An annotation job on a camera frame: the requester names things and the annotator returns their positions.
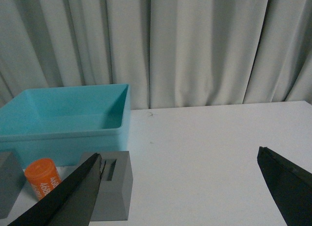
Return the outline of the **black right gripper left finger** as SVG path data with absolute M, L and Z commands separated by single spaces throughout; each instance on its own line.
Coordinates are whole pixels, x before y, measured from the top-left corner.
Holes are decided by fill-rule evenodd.
M 11 226 L 87 226 L 101 183 L 100 154 L 77 167 L 51 193 L 10 223 Z

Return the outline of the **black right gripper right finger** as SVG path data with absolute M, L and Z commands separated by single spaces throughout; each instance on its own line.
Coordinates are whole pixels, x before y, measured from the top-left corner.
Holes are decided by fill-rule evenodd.
M 257 163 L 269 192 L 288 226 L 312 224 L 312 174 L 267 147 Z

